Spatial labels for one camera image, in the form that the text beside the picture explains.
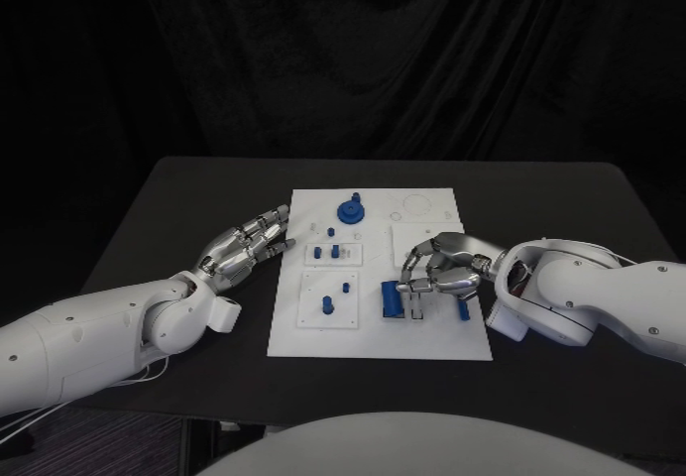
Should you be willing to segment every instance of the blue part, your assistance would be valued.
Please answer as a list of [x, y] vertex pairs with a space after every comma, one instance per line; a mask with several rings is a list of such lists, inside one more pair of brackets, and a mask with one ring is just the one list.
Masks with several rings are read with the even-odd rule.
[[469, 307], [466, 300], [457, 300], [457, 308], [460, 309], [460, 320], [470, 320], [472, 317], [469, 316]]
[[351, 200], [339, 205], [338, 215], [339, 220], [348, 225], [359, 223], [365, 218], [365, 207], [362, 206], [361, 194], [358, 192], [353, 193]]
[[382, 283], [384, 317], [405, 317], [404, 301], [397, 290], [398, 281]]
[[333, 313], [333, 301], [332, 301], [332, 296], [325, 296], [325, 299], [322, 300], [322, 312], [329, 315]]

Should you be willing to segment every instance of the table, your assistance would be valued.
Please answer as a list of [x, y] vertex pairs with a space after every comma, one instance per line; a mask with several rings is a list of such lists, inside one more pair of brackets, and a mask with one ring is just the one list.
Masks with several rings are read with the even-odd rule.
[[[111, 239], [84, 293], [189, 269], [214, 237], [294, 188], [453, 187], [466, 232], [502, 246], [548, 238], [676, 260], [621, 171], [604, 164], [166, 158]], [[489, 329], [493, 362], [267, 358], [280, 259], [229, 296], [234, 333], [208, 330], [153, 382], [82, 400], [101, 409], [294, 425], [366, 412], [482, 417], [603, 451], [686, 457], [686, 369], [604, 328], [585, 348]], [[485, 311], [490, 285], [480, 292]]]

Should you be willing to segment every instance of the black backdrop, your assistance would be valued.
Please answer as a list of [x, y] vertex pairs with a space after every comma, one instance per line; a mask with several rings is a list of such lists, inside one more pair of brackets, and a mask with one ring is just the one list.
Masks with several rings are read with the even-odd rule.
[[52, 278], [2, 319], [80, 291], [165, 155], [613, 162], [685, 256], [685, 47], [682, 1], [6, 3], [0, 264]]

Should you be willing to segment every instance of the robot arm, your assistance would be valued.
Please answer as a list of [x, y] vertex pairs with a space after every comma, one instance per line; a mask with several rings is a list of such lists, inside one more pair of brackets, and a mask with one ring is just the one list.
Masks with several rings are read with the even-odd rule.
[[[433, 255], [428, 277], [411, 280], [424, 255]], [[469, 299], [482, 281], [492, 281], [498, 301], [486, 324], [515, 340], [534, 328], [584, 346], [601, 324], [643, 352], [686, 363], [686, 266], [623, 267], [617, 258], [575, 241], [532, 241], [506, 251], [461, 233], [441, 233], [412, 251], [398, 290]]]
[[286, 251], [289, 207], [224, 233], [192, 272], [72, 297], [0, 328], [0, 416], [85, 397], [188, 350], [209, 326], [231, 332], [241, 306], [218, 293]]

